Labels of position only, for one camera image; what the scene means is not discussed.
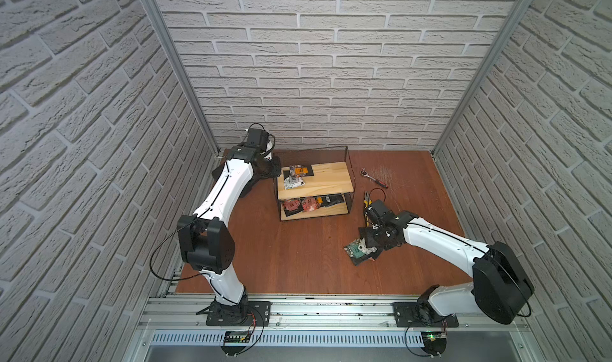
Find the yellow handled pliers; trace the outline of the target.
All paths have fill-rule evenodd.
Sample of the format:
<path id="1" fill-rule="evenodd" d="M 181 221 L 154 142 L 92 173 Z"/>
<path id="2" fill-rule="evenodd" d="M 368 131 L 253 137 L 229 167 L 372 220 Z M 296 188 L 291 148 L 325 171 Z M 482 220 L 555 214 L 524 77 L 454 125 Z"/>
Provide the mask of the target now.
<path id="1" fill-rule="evenodd" d="M 363 196 L 363 210 L 368 210 L 371 205 L 371 196 L 369 192 L 365 192 Z"/>

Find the red handled ratchet wrench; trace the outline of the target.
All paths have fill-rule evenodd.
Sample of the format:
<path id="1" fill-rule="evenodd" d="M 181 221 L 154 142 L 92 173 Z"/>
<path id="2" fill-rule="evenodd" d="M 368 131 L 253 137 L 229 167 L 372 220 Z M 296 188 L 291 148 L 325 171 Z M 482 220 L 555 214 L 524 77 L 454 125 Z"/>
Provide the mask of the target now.
<path id="1" fill-rule="evenodd" d="M 365 169 L 361 169 L 360 175 L 362 175 L 363 177 L 368 178 L 369 180 L 372 180 L 380 188 L 385 188 L 385 189 L 389 188 L 389 186 L 385 182 L 383 182 L 382 180 L 377 179 L 376 177 L 373 177 L 373 175 L 369 174 Z"/>

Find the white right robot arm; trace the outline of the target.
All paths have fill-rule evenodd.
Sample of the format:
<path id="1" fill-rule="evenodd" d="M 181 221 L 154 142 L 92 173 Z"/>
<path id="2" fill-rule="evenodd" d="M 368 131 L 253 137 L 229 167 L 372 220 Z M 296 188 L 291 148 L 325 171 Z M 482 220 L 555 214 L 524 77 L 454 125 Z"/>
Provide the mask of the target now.
<path id="1" fill-rule="evenodd" d="M 456 314 L 484 314 L 509 325 L 516 317 L 532 315 L 529 299 L 535 287 L 507 244 L 470 240 L 408 211 L 396 214 L 386 207 L 370 207 L 365 216 L 371 226 L 364 229 L 361 239 L 366 249 L 373 249 L 367 258 L 407 244 L 447 261 L 472 279 L 426 290 L 413 310 L 417 322 L 432 326 Z"/>

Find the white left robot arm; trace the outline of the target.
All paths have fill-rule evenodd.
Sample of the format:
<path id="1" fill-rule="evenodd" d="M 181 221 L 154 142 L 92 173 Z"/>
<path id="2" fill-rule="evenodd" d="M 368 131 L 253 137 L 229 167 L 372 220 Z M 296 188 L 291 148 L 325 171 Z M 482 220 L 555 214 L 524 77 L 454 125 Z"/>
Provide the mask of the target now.
<path id="1" fill-rule="evenodd" d="M 181 259 L 204 277 L 215 293 L 215 302 L 226 308 L 245 305 L 246 290 L 233 266 L 235 242 L 228 228 L 237 201 L 259 180 L 280 175 L 274 145 L 264 148 L 241 144 L 227 153 L 214 170 L 215 185 L 192 215 L 177 223 Z"/>

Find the aluminium mounting rail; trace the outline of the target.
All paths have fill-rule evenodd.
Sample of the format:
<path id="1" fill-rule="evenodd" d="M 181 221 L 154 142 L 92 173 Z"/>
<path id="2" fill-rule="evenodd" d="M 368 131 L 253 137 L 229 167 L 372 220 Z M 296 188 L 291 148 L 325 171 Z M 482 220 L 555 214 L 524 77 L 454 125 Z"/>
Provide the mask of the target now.
<path id="1" fill-rule="evenodd" d="M 150 298 L 138 329 L 202 329 L 207 317 L 197 315 L 212 303 L 209 293 L 178 293 Z M 413 302 L 415 295 L 252 294 L 251 301 L 269 301 L 268 330 L 395 330 L 395 302 Z"/>

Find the right controller board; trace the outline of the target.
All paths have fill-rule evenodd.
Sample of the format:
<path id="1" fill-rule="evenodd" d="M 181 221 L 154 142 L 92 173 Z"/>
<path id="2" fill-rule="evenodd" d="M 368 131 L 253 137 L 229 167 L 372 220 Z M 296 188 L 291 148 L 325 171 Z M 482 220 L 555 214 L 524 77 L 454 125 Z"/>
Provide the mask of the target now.
<path id="1" fill-rule="evenodd" d="M 422 351 L 427 356 L 442 358 L 442 354 L 447 348 L 447 337 L 443 333 L 427 332 L 421 333 Z"/>

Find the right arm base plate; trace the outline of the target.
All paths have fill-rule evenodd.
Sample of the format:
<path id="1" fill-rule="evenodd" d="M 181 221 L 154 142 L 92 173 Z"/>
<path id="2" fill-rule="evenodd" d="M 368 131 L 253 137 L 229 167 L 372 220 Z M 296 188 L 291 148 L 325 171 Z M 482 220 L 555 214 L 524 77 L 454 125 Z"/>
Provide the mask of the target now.
<path id="1" fill-rule="evenodd" d="M 394 302 L 392 305 L 395 323 L 399 328 L 458 328 L 454 315 L 437 314 L 428 304 L 417 302 Z"/>

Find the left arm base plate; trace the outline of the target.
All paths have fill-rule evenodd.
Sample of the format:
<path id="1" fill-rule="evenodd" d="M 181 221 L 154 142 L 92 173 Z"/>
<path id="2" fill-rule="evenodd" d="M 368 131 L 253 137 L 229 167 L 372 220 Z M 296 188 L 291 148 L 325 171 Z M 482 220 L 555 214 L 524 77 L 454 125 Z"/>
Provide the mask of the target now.
<path id="1" fill-rule="evenodd" d="M 213 301 L 207 309 L 207 326 L 249 326 L 269 325 L 271 301 L 250 301 L 237 306 L 222 305 Z"/>

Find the controller board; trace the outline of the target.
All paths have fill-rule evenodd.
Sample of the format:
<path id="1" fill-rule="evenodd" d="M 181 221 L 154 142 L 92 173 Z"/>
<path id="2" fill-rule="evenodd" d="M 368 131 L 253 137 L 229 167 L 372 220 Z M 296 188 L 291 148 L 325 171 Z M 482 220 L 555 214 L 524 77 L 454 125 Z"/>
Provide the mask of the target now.
<path id="1" fill-rule="evenodd" d="M 421 333 L 422 351 L 427 356 L 442 358 L 442 354 L 447 348 L 447 337 L 443 333 L 427 332 Z"/>
<path id="2" fill-rule="evenodd" d="M 221 349 L 228 357 L 235 357 L 250 347 L 252 337 L 249 331 L 228 330 L 223 336 Z"/>

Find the red tea bag lower shelf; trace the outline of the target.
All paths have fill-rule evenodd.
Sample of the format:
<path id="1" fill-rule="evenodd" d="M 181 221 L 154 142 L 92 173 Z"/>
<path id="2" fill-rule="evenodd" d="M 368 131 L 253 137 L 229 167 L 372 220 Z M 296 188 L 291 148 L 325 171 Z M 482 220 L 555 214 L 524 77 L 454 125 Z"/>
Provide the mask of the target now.
<path id="1" fill-rule="evenodd" d="M 300 199 L 287 199 L 282 202 L 282 207 L 285 215 L 295 215 L 303 211 Z"/>

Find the black tea bag lower shelf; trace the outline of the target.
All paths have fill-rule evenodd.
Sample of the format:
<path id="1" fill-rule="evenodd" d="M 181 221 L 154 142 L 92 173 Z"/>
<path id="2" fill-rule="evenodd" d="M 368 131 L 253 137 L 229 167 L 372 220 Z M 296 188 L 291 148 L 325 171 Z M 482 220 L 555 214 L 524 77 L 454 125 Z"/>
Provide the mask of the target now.
<path id="1" fill-rule="evenodd" d="M 317 201 L 320 204 L 320 207 L 331 207 L 337 204 L 342 204 L 344 202 L 344 197 L 342 194 L 319 196 Z"/>

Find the left controller board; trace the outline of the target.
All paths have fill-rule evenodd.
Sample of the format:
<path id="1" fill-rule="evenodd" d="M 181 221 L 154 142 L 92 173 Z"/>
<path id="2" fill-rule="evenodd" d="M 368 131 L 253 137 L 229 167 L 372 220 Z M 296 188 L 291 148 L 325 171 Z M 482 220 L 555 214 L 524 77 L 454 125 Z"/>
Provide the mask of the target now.
<path id="1" fill-rule="evenodd" d="M 250 347 L 252 337 L 249 331 L 228 330 L 223 336 L 221 349 L 228 357 L 235 357 Z"/>

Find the green tea bag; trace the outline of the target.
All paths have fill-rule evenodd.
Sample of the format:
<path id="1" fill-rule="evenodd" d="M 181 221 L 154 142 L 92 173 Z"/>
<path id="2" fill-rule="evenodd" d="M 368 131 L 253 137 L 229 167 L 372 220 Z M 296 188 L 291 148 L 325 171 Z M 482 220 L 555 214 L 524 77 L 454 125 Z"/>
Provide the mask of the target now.
<path id="1" fill-rule="evenodd" d="M 344 247 L 345 252 L 354 266 L 371 258 L 371 252 L 365 247 L 363 239 L 356 239 Z"/>

